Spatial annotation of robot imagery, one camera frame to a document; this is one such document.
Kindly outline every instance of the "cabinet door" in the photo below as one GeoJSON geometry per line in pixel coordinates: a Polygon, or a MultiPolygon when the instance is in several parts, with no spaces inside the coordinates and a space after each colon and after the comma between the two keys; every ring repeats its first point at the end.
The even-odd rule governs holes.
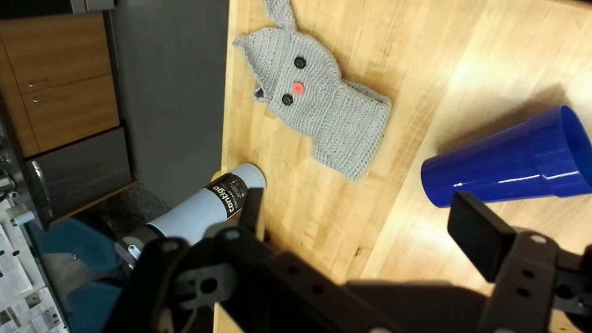
{"type": "Polygon", "coordinates": [[[41,152],[118,127],[111,77],[22,95],[41,152]]]}
{"type": "Polygon", "coordinates": [[[28,162],[33,191],[43,195],[43,223],[65,217],[131,184],[122,128],[28,162]]]}
{"type": "Polygon", "coordinates": [[[22,93],[111,73],[102,16],[59,16],[0,23],[22,93]]]}
{"type": "Polygon", "coordinates": [[[19,93],[13,71],[6,58],[2,40],[0,40],[0,104],[4,104],[4,108],[7,110],[22,156],[24,158],[35,156],[39,152],[39,147],[37,147],[30,119],[26,115],[24,104],[20,101],[20,93],[19,93]]]}

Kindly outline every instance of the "wooden table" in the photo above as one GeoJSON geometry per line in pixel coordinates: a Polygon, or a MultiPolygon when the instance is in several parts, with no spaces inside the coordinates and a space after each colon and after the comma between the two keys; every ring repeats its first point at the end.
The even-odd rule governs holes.
{"type": "MultiPolygon", "coordinates": [[[[366,178],[353,184],[316,164],[311,141],[255,102],[253,77],[231,47],[237,36],[270,27],[263,0],[231,3],[222,167],[263,169],[272,241],[339,284],[446,280],[490,293],[448,238],[448,210],[426,199],[420,165],[559,104],[570,104],[592,134],[592,8],[551,0],[292,6],[300,30],[335,54],[344,78],[389,95],[394,110],[366,178]]],[[[566,250],[592,243],[592,197],[490,208],[566,250]]],[[[564,321],[553,321],[553,332],[561,328],[564,321]]]]}

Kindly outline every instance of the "pink nose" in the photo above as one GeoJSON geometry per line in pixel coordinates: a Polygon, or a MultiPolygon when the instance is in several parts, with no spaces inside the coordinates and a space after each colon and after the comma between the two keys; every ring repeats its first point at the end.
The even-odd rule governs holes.
{"type": "Polygon", "coordinates": [[[302,82],[294,82],[294,84],[292,84],[292,95],[300,97],[300,95],[303,95],[305,91],[307,91],[307,90],[303,88],[302,82]]]}

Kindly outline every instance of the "blue plastic cup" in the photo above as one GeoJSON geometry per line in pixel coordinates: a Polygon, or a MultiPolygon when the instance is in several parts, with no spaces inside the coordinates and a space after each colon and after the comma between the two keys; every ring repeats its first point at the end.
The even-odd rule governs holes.
{"type": "Polygon", "coordinates": [[[453,193],[481,202],[592,193],[592,149],[577,115],[562,106],[472,147],[422,165],[427,199],[448,208],[453,193]]]}

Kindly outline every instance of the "knitted cat toy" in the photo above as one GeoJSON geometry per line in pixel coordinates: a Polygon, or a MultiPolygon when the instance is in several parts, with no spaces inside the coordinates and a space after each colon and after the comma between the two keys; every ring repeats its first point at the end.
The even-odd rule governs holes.
{"type": "Polygon", "coordinates": [[[255,99],[292,130],[313,138],[320,164],[359,180],[390,119],[390,101],[344,82],[331,53],[296,30],[289,0],[265,0],[278,28],[239,38],[255,75],[255,99]]]}

